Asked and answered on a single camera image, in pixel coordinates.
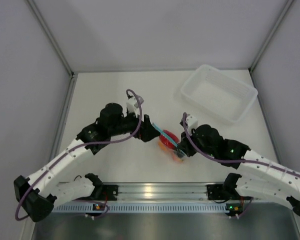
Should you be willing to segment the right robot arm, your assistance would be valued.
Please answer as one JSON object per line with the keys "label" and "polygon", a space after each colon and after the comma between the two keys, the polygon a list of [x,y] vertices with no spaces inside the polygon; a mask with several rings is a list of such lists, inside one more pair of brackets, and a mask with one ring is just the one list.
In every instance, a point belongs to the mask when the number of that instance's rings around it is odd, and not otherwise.
{"label": "right robot arm", "polygon": [[210,125],[196,129],[184,122],[181,125],[184,132],[179,151],[189,158],[200,154],[237,171],[230,173],[223,183],[225,196],[266,199],[291,209],[300,217],[300,172],[263,157],[241,142],[223,138]]}

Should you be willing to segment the orange fake fruit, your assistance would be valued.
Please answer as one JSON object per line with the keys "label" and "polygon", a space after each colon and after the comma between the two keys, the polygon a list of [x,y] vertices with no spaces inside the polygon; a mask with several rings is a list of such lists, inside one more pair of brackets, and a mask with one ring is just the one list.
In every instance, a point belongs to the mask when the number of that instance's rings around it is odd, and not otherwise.
{"label": "orange fake fruit", "polygon": [[162,142],[158,142],[158,146],[164,152],[164,154],[167,157],[170,157],[173,161],[178,162],[178,163],[183,162],[183,159],[177,155],[174,145],[172,145],[170,143],[168,145],[166,145]]}

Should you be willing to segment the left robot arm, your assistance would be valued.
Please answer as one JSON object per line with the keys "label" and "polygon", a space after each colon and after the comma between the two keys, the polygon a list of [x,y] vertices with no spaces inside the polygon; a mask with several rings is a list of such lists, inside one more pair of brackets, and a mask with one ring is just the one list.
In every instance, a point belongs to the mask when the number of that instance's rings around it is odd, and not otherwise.
{"label": "left robot arm", "polygon": [[127,134],[146,143],[160,136],[148,115],[136,114],[134,107],[123,108],[117,103],[107,104],[96,121],[81,130],[74,140],[58,156],[28,177],[14,180],[18,206],[15,219],[23,209],[33,222],[45,219],[54,208],[80,198],[97,200],[103,193],[103,183],[97,175],[88,173],[79,180],[61,183],[63,177],[78,167],[84,160],[96,155],[107,145],[114,144],[111,138]]}

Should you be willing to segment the red fake pepper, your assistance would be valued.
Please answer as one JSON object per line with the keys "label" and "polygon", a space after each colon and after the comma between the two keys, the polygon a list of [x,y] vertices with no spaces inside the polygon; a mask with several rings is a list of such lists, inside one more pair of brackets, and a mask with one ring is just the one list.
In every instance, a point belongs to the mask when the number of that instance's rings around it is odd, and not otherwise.
{"label": "red fake pepper", "polygon": [[175,146],[176,144],[179,143],[179,138],[172,132],[168,130],[163,130],[163,133],[164,134],[161,134],[159,136],[159,140],[165,145],[172,144]]}

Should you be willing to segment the clear zip top bag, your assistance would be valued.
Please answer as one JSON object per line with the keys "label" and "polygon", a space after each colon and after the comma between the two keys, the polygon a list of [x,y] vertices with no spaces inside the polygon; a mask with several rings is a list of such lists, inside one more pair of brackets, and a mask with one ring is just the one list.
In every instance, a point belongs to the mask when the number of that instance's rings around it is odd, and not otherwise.
{"label": "clear zip top bag", "polygon": [[159,148],[175,162],[182,163],[186,158],[186,154],[178,149],[179,138],[172,132],[159,128],[155,123],[152,125],[160,133],[157,141]]}

